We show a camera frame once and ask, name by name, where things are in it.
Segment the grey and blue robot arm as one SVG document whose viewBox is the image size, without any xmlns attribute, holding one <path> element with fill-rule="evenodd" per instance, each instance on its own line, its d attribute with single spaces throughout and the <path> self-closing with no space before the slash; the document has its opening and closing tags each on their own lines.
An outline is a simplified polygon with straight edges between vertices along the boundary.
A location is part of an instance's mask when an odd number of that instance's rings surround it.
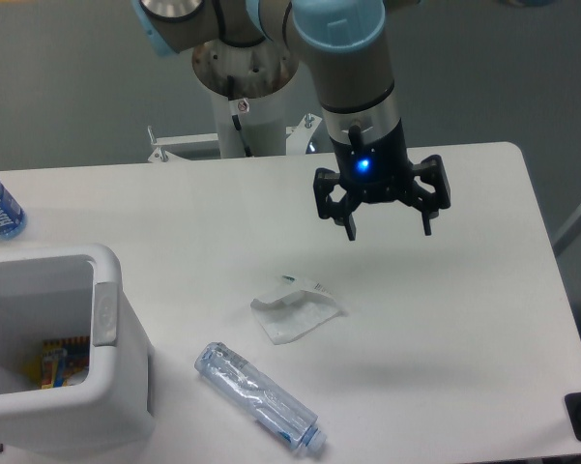
<svg viewBox="0 0 581 464">
<path fill-rule="evenodd" d="M 315 172 L 317 212 L 349 237 L 362 204 L 401 202 L 424 223 L 450 206 L 442 159 L 407 155 L 386 38 L 399 1 L 136 1 L 155 52 L 192 54 L 199 81 L 221 98 L 221 140 L 251 157 L 266 130 L 256 103 L 308 68 L 332 141 L 337 170 Z"/>
</svg>

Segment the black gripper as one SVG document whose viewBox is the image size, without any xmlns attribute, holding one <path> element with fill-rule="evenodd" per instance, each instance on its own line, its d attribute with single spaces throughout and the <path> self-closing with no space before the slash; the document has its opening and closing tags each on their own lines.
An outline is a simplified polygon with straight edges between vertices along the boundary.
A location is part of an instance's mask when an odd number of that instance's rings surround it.
<svg viewBox="0 0 581 464">
<path fill-rule="evenodd" d="M 313 191 L 318 217 L 332 219 L 346 231 L 349 241 L 356 240 L 353 213 L 361 203 L 400 201 L 421 213 L 425 236 L 431 235 L 430 221 L 450 207 L 450 185 L 440 155 L 431 155 L 420 163 L 408 159 L 402 121 L 386 136 L 366 142 L 354 130 L 351 143 L 332 140 L 339 173 L 319 167 L 315 171 Z M 338 201 L 332 193 L 344 191 Z"/>
</svg>

